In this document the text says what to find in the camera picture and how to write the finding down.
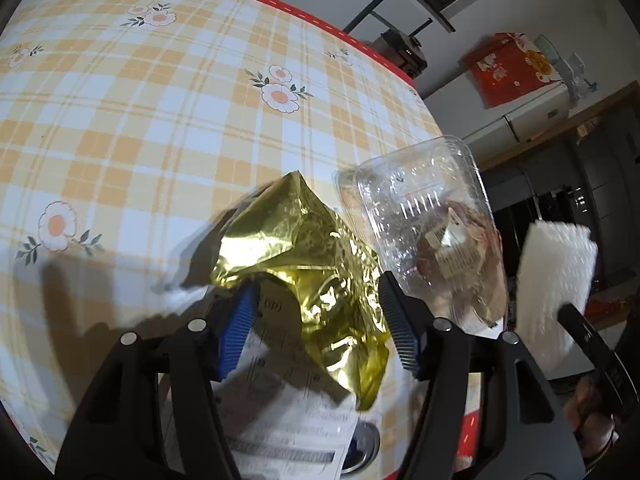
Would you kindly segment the person's right hand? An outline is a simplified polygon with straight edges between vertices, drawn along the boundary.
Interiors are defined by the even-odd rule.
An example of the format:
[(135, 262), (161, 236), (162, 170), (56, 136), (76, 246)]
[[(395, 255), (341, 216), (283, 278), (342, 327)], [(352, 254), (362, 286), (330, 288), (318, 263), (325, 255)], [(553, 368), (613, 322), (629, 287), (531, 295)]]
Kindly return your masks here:
[(605, 414), (600, 407), (601, 401), (593, 377), (585, 375), (564, 405), (564, 414), (586, 462), (595, 460), (608, 447), (614, 434), (614, 418)]

